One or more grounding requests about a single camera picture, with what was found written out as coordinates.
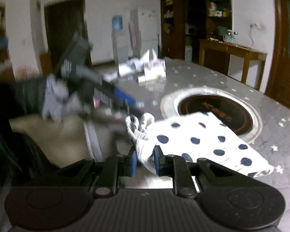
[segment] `white cloth with blue dots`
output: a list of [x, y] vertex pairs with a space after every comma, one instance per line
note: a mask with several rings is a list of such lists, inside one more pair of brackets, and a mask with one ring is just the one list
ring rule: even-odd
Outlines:
[[164, 155], [182, 156], [189, 162], [207, 158], [247, 176], [264, 176], [274, 171], [266, 159], [210, 112], [157, 122], [145, 113], [140, 120], [127, 117], [126, 124], [138, 159], [154, 174], [155, 145], [161, 147]]

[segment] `refrigerator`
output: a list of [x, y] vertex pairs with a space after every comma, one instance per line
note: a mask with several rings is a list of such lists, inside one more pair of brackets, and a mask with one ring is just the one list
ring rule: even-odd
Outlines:
[[135, 9], [130, 11], [129, 34], [133, 57], [140, 58], [147, 50], [158, 53], [158, 13], [156, 10]]

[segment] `towel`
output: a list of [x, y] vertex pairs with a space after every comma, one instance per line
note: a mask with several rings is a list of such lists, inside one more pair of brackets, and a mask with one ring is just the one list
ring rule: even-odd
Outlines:
[[145, 113], [140, 120], [127, 117], [126, 125], [139, 161], [153, 174], [155, 145], [161, 147], [164, 155], [182, 156], [188, 162], [207, 158], [246, 176], [264, 176], [274, 171], [266, 159], [211, 112], [156, 122], [151, 114]]
[[46, 80], [42, 118], [63, 121], [73, 114], [90, 114], [92, 106], [80, 101], [77, 91], [69, 96], [66, 83], [50, 74]]

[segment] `wall outlet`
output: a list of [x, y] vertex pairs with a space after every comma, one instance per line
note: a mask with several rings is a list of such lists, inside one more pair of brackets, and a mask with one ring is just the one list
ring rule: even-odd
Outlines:
[[258, 22], [252, 23], [252, 24], [250, 24], [250, 28], [252, 28], [252, 29], [256, 28], [256, 29], [260, 30], [261, 29], [261, 25]]

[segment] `cooktop ring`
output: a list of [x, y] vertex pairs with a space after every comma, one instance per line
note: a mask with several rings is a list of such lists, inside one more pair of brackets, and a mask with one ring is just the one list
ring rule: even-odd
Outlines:
[[259, 113], [250, 104], [216, 88], [177, 90], [161, 100], [160, 109], [165, 119], [193, 112], [212, 112], [247, 143], [253, 142], [263, 127]]

